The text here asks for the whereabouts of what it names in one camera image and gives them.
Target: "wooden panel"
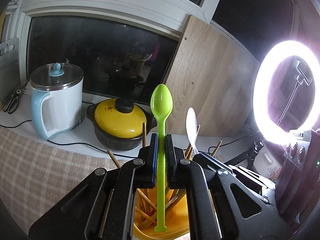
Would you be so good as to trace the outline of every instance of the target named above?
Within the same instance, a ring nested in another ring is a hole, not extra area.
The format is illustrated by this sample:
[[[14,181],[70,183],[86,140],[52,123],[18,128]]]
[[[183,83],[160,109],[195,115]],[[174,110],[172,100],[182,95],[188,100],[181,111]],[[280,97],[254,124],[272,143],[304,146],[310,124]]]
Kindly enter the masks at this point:
[[[189,16],[166,81],[173,97],[166,132],[186,134],[193,107],[199,135],[233,136],[252,109],[257,72],[256,61],[239,45]]]
[[[1,38],[2,38],[2,30],[3,30],[3,25],[4,25],[4,18],[5,18],[5,9],[0,15],[0,43],[1,43]]]

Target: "black lid knob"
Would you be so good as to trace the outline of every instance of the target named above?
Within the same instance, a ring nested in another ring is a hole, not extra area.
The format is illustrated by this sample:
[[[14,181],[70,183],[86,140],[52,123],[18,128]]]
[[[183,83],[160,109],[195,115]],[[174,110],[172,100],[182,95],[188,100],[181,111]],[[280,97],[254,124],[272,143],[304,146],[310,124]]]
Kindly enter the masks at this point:
[[[129,114],[133,111],[133,102],[129,99],[118,98],[115,101],[115,108],[124,114]]]

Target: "spoon bowl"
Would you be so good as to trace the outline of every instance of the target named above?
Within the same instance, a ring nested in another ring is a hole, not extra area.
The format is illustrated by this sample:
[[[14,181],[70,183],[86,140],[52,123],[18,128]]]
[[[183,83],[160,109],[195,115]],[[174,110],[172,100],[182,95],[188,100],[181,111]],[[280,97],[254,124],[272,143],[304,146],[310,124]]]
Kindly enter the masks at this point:
[[[165,84],[160,84],[153,91],[150,108],[157,120],[166,120],[173,107],[172,96]]]
[[[197,139],[197,118],[196,113],[192,107],[188,109],[187,118],[186,118],[186,129],[189,142],[193,148],[195,154],[199,154],[198,149],[196,147],[196,139]]]

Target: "scissors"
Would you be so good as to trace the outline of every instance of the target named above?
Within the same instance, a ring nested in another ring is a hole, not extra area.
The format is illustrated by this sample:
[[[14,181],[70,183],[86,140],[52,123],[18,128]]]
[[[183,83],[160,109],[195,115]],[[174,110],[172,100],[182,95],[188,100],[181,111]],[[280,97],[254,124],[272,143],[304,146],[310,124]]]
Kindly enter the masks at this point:
[[[16,90],[16,92],[9,96],[2,105],[2,110],[4,112],[8,112],[8,114],[12,114],[14,113],[14,111],[16,111],[16,109],[18,108],[19,105],[19,97],[21,95],[22,90],[25,88],[25,86],[28,84],[28,81],[23,84],[23,86],[21,86],[20,89]]]

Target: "green plastic spoon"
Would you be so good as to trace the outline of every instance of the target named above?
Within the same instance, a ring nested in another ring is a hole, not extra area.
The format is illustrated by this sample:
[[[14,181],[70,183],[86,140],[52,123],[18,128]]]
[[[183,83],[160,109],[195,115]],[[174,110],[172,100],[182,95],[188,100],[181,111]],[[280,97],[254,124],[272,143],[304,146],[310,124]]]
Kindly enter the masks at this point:
[[[156,233],[166,232],[167,227],[164,224],[165,212],[165,120],[172,111],[172,96],[166,85],[160,84],[153,91],[150,107],[155,118],[158,121],[158,163],[157,163],[157,225]]]

